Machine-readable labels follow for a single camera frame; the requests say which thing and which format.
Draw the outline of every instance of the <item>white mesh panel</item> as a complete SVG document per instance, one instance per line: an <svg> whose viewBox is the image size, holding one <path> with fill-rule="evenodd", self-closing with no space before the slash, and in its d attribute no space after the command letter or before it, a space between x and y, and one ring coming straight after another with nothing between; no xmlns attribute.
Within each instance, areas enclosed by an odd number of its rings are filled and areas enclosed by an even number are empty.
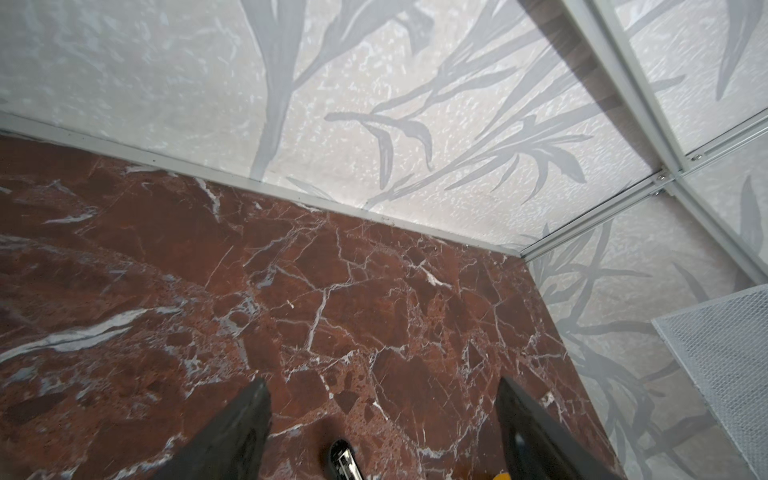
<svg viewBox="0 0 768 480"><path fill-rule="evenodd" d="M653 323L757 477L768 479L768 285Z"/></svg>

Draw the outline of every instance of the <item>horizontal metal bar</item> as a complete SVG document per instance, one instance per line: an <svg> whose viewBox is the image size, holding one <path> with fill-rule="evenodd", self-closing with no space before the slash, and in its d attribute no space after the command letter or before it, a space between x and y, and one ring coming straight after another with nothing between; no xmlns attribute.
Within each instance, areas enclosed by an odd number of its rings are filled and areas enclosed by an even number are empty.
<svg viewBox="0 0 768 480"><path fill-rule="evenodd" d="M693 166L692 170L698 170L728 155L765 133L768 133L768 108L690 152L687 157Z"/></svg>
<svg viewBox="0 0 768 480"><path fill-rule="evenodd" d="M427 227L426 225L421 225L419 223L413 223L399 218L388 217L386 215L377 214L362 208L351 207L350 205L338 204L337 202L305 194L304 192L291 190L285 187L278 187L277 185L265 184L250 178L228 174L227 172L220 170L214 170L213 168L205 167L203 165L192 164L177 158L154 154L152 152L144 151L138 148L128 147L127 145L119 144L117 142L92 137L90 135L80 134L74 131L66 130L64 128L54 127L39 121L17 117L15 115L7 114L4 112L0 112L0 131L11 132L23 137L43 140L48 143L65 145L67 147L75 147L107 157L120 158L122 160L134 162L136 164L150 165L161 170L169 170L179 174L189 175L191 177L198 177L204 180L215 182L217 184L229 185L230 187L241 188L243 190L249 190L258 194L278 197L284 200L309 205L311 207L317 207L323 210L337 212L338 214L350 215L351 217L363 218L364 220L370 220L377 223L385 223L392 227L411 230L412 232L423 233L425 235L441 238L443 240L462 243L464 245L470 245L493 252L503 253L504 255L509 255L510 257L519 256L518 252L515 250L500 247L499 245L494 245L492 243L484 242L481 240L476 240L474 238L465 237L457 233L446 232L444 230Z"/></svg>
<svg viewBox="0 0 768 480"><path fill-rule="evenodd" d="M760 259L757 252L753 252L685 180L677 179L669 183L666 191L677 198L677 201L756 285L768 283L768 266Z"/></svg>
<svg viewBox="0 0 768 480"><path fill-rule="evenodd" d="M620 214L627 208L632 207L649 195L653 195L656 192L663 190L664 186L669 184L671 180L672 179L668 174L662 172L651 175L620 194L597 205L579 218L558 228L538 242L524 248L523 251L521 251L523 259L526 262L530 262L547 253L549 250L573 240L582 233L597 227L601 223Z"/></svg>
<svg viewBox="0 0 768 480"><path fill-rule="evenodd" d="M689 170L688 160L621 27L613 2L562 1L665 168L673 177Z"/></svg>

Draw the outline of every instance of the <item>black pointed object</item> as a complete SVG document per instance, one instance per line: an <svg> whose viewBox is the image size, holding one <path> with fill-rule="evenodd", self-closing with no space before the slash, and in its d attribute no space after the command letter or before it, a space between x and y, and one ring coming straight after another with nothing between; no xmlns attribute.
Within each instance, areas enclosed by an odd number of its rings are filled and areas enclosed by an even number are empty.
<svg viewBox="0 0 768 480"><path fill-rule="evenodd" d="M256 379L152 480L257 480L271 416L270 392L263 379Z"/></svg>
<svg viewBox="0 0 768 480"><path fill-rule="evenodd" d="M512 478L619 480L518 384L505 377L498 384L496 413Z"/></svg>
<svg viewBox="0 0 768 480"><path fill-rule="evenodd" d="M329 480L365 480L357 465L355 451L346 440L336 440L328 449L326 475Z"/></svg>

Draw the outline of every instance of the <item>mesh basket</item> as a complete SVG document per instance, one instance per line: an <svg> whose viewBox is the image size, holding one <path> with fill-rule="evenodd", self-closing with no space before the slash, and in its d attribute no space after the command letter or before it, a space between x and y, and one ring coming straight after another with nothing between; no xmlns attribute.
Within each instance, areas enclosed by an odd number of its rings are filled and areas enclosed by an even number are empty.
<svg viewBox="0 0 768 480"><path fill-rule="evenodd" d="M757 478L768 479L768 285L653 324Z"/></svg>

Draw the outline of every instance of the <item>red marble surface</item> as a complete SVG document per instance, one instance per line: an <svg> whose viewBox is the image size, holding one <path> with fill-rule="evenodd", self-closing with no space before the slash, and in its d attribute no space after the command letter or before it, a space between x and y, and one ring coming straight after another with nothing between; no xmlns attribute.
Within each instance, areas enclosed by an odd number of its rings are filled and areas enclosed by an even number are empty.
<svg viewBox="0 0 768 480"><path fill-rule="evenodd" d="M369 478L491 478L502 373L617 464L519 259L49 144L0 137L0 165L23 472L146 478L255 376L263 478L321 478L339 436Z"/></svg>

